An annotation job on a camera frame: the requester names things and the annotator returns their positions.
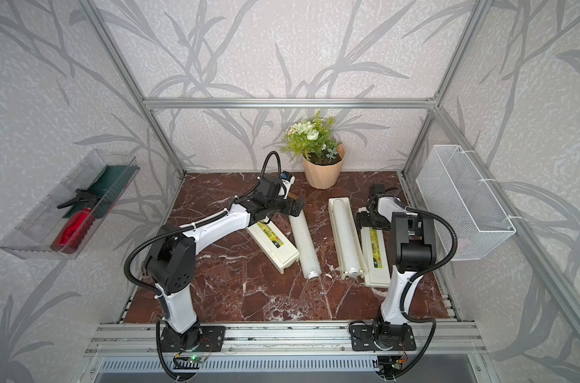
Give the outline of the cream wrap dispenser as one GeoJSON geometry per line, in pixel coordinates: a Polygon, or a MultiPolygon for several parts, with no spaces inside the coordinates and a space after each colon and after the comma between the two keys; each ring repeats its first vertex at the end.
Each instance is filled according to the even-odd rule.
{"type": "Polygon", "coordinates": [[[299,251],[272,221],[257,222],[247,231],[281,274],[298,260],[299,251]]]}
{"type": "Polygon", "coordinates": [[[358,229],[355,223],[354,215],[350,200],[347,197],[331,198],[328,200],[328,211],[331,220],[331,228],[333,238],[336,245],[336,254],[339,263],[339,272],[341,279],[358,279],[362,278],[367,287],[387,289],[390,284],[390,270],[387,260],[387,252],[383,239],[383,232],[373,228],[358,229]],[[360,261],[360,276],[357,278],[350,278],[344,272],[344,261],[342,260],[342,253],[339,244],[339,234],[336,226],[336,214],[334,202],[338,200],[344,201],[347,209],[347,216],[349,224],[354,231],[354,243],[356,253],[360,261]]]}

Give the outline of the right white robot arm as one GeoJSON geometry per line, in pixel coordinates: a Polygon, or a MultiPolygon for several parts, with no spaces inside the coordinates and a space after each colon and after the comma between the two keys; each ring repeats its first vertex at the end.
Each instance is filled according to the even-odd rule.
{"type": "Polygon", "coordinates": [[[379,322],[386,326],[406,325],[417,285],[436,263],[435,217],[404,205],[384,185],[373,184],[366,207],[356,213],[356,223],[367,265],[382,266],[387,262],[392,268],[379,322]]]}

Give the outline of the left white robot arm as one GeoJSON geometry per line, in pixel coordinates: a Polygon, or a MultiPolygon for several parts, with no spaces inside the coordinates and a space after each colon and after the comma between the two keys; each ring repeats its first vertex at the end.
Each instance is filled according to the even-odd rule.
{"type": "Polygon", "coordinates": [[[290,196],[294,182],[295,177],[285,171],[278,176],[261,176],[252,191],[235,196],[221,212],[180,228],[167,225],[151,240],[145,268],[153,280],[155,297],[164,309],[165,321],[176,334],[183,336],[197,327],[190,295],[197,255],[274,213],[297,217],[305,202],[290,196]]]}

